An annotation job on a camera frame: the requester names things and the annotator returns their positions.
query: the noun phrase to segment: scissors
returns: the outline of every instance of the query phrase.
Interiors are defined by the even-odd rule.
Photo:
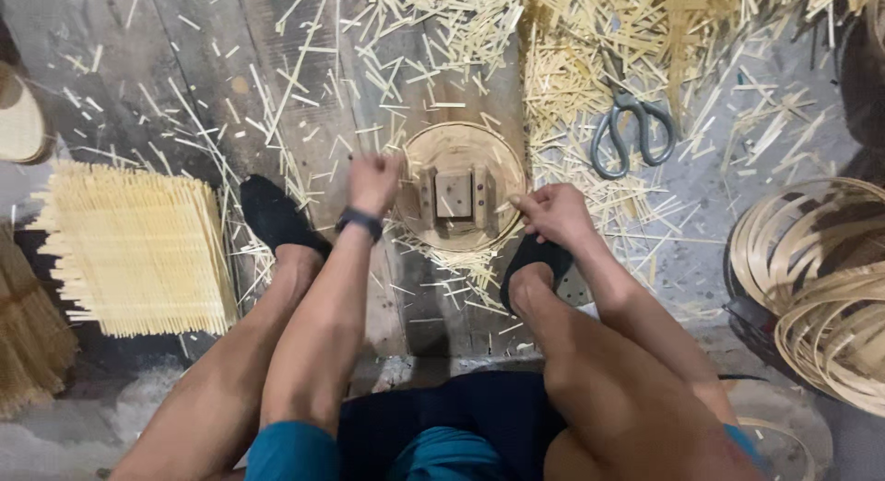
[[[623,69],[616,68],[615,61],[618,60],[620,62],[620,60],[614,54],[614,51],[605,48],[602,55],[605,71],[608,72],[611,78],[616,78],[621,83],[624,83]],[[645,162],[651,167],[657,167],[667,161],[670,155],[673,154],[673,148],[676,146],[676,125],[673,122],[673,118],[666,111],[652,103],[637,100],[633,94],[627,92],[626,89],[612,81],[611,78],[608,83],[612,88],[614,104],[612,105],[612,111],[605,113],[602,122],[596,128],[596,133],[593,134],[593,141],[590,143],[590,162],[593,163],[593,168],[599,176],[604,179],[614,180],[620,179],[630,171],[630,155],[627,153],[624,139],[620,137],[620,132],[618,131],[618,116],[621,112],[632,111],[636,115],[637,122],[639,123],[639,151],[643,154]],[[667,130],[667,147],[657,157],[652,156],[649,149],[649,115],[657,118],[664,125],[664,129]],[[602,159],[599,158],[599,142],[603,138],[606,124],[609,126],[609,134],[612,136],[614,148],[620,157],[620,169],[616,171],[606,169]]]

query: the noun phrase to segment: black slipper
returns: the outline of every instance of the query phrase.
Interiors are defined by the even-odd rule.
[[[566,272],[572,267],[574,257],[564,248],[551,241],[544,241],[542,244],[538,244],[537,234],[525,234],[522,242],[519,243],[519,249],[516,250],[513,260],[507,266],[507,271],[504,272],[503,282],[501,283],[501,304],[511,314],[516,315],[513,309],[510,308],[510,277],[517,270],[525,267],[525,265],[538,261],[546,263],[553,270],[553,291],[556,291],[559,288],[559,281],[562,280]]]
[[[313,248],[327,259],[332,245],[311,227],[295,200],[262,176],[248,176],[240,184],[240,204],[246,224],[276,255],[279,245]]]

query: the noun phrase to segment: hand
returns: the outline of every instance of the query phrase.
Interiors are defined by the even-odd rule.
[[[549,183],[527,196],[511,196],[510,202],[525,215],[525,233],[537,232],[539,243],[549,240],[575,251],[596,235],[584,195],[570,183]]]
[[[350,165],[347,203],[359,211],[381,218],[393,205],[399,190],[402,154],[381,156],[370,153],[354,158]]]

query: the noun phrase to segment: black wristband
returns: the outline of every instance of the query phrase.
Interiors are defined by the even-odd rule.
[[[371,215],[366,215],[357,209],[351,208],[350,206],[344,208],[344,211],[338,218],[338,223],[336,223],[335,226],[336,232],[341,234],[341,231],[344,230],[344,226],[351,222],[358,223],[359,225],[362,225],[363,227],[368,229],[369,234],[372,235],[373,242],[377,243],[378,239],[382,238],[384,227],[382,226],[381,219],[373,217]]]

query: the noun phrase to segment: concrete floor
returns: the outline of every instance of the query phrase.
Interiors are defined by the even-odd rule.
[[[859,113],[858,116],[863,117],[874,112],[874,109],[843,106],[839,86],[831,82],[839,78],[835,73],[834,54],[823,60],[826,54],[820,45],[822,34],[818,36],[818,46],[813,48],[813,34],[803,34],[791,42],[791,33],[788,29],[776,45],[765,50],[767,59],[745,56],[739,58],[737,64],[743,64],[761,83],[779,84],[781,88],[776,92],[777,97],[808,87],[809,91],[803,99],[817,100],[817,104],[805,108],[813,118],[828,108],[824,126],[804,148],[814,149],[820,156],[821,164],[804,160],[794,181],[830,175],[833,169],[840,175],[882,176],[881,166],[876,164],[878,153],[863,147],[848,131],[848,127],[852,127],[857,136],[858,128],[869,127],[869,121],[858,123],[857,118],[847,121],[845,117],[846,111]],[[747,49],[755,53],[758,46],[750,43]],[[695,160],[689,156],[678,161],[684,148],[679,146],[676,155],[665,165],[664,186],[678,199],[696,201],[702,207],[695,218],[687,223],[686,236],[727,239],[736,217],[757,199],[776,190],[787,178],[784,172],[772,176],[772,181],[766,183],[770,169],[776,166],[797,138],[790,135],[800,126],[795,121],[768,148],[758,164],[750,167],[758,169],[757,175],[740,177],[730,171],[724,181],[720,177],[722,149],[734,122],[734,112],[726,105],[730,104],[741,111],[758,102],[758,93],[730,92],[730,88],[738,82],[736,71],[733,70],[729,78],[724,79],[723,94],[710,113],[716,120],[708,134],[719,149]],[[787,91],[785,87],[793,82],[796,82],[795,85]],[[705,100],[706,95],[701,95],[693,101],[695,111]],[[765,127],[766,124],[763,124],[748,138],[758,139]],[[708,144],[704,142],[702,149],[707,148]],[[744,156],[740,146],[735,158]],[[39,188],[49,174],[46,164],[21,168],[0,162],[0,215],[9,215],[12,205],[16,204],[18,222],[24,223],[38,209],[27,198],[28,193]],[[682,217],[676,216],[675,219],[680,221]],[[662,226],[658,229],[658,225],[653,224],[646,233],[664,235],[667,230]],[[747,346],[744,341],[748,338],[743,334],[743,328],[729,319],[726,312],[713,317],[693,316],[701,310],[718,308],[731,299],[723,274],[724,259],[724,245],[667,242],[658,249],[658,280],[654,286],[658,298],[696,335],[714,358],[721,373],[764,377],[785,388],[801,385],[791,380],[792,373],[783,369],[777,355],[770,352],[770,347],[767,352],[764,348]],[[733,328],[740,328],[737,333],[742,336],[737,336]],[[61,399],[46,407],[29,410],[15,421],[0,423],[0,477],[10,480],[94,479],[97,469],[115,464],[191,362],[187,355],[181,357],[171,353],[163,351],[142,355],[127,372],[114,373],[96,371],[106,370],[105,366],[110,363],[105,357],[90,357],[94,356],[93,349],[86,348],[78,362],[78,378]],[[538,369],[540,361],[537,358],[536,352],[524,351],[513,359],[504,360],[448,362],[394,358],[382,362],[361,362],[354,381],[354,393],[381,391],[405,383],[433,384],[441,376],[477,369]],[[870,416],[813,391],[799,389],[818,407],[833,433],[834,465],[826,479],[885,479],[885,419]],[[772,455],[789,456],[782,449]],[[798,479],[792,475],[783,472],[780,480]]]

